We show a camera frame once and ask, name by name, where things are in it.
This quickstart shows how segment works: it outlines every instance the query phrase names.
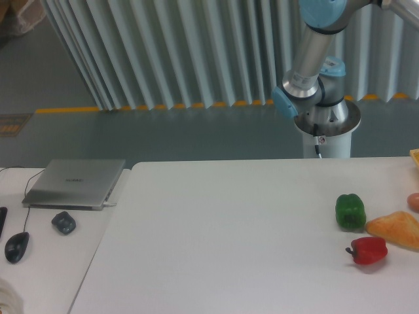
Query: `robotic arm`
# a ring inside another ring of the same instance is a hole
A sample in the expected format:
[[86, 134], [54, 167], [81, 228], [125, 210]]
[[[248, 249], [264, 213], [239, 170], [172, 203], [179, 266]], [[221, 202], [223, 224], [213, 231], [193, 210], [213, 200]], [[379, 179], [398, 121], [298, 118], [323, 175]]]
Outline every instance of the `robotic arm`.
[[304, 157], [321, 156], [319, 145], [326, 138], [335, 143], [322, 147], [324, 156], [350, 157], [351, 134], [361, 115], [353, 103], [344, 100], [343, 61], [327, 57], [327, 51], [353, 13], [370, 4], [393, 10], [419, 30], [419, 0], [299, 0], [307, 28], [292, 69], [272, 98], [284, 116], [295, 119], [303, 136], [312, 138], [304, 144]]

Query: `red bell pepper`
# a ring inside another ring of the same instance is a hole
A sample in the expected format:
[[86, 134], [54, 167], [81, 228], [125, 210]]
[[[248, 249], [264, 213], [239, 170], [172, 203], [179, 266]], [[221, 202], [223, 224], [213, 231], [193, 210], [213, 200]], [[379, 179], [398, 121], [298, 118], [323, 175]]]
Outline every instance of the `red bell pepper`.
[[354, 257], [354, 262], [359, 265], [369, 265], [378, 262], [387, 255], [386, 240], [381, 237], [361, 237], [351, 242], [351, 250], [346, 252]]

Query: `silver laptop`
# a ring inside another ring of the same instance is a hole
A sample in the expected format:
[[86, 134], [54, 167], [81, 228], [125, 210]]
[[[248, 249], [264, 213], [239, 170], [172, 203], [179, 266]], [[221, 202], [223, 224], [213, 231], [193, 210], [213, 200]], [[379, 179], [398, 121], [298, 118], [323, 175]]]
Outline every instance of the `silver laptop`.
[[52, 160], [22, 201], [24, 206], [102, 210], [125, 160]]

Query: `pepper stem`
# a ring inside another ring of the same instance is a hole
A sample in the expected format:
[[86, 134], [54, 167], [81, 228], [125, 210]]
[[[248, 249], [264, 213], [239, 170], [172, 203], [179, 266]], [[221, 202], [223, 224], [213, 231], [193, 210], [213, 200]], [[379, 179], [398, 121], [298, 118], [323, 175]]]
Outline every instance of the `pepper stem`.
[[355, 252], [353, 252], [353, 250], [351, 250], [351, 248], [350, 247], [347, 247], [346, 249], [346, 252], [348, 252], [349, 254], [351, 254], [352, 256], [355, 254]]

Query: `light blue joint cap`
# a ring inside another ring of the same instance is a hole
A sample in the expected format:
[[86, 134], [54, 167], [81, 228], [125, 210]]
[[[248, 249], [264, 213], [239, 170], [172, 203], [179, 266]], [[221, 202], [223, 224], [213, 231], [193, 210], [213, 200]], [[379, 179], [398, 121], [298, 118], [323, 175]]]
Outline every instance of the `light blue joint cap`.
[[320, 74], [326, 77], [344, 77], [346, 75], [345, 63], [336, 57], [326, 57]]
[[298, 115], [294, 104], [289, 100], [285, 93], [279, 87], [275, 87], [272, 92], [272, 99], [274, 100], [274, 105], [276, 110], [281, 112], [284, 117], [292, 119]]
[[311, 27], [325, 28], [345, 11], [348, 0], [299, 0], [303, 20]]

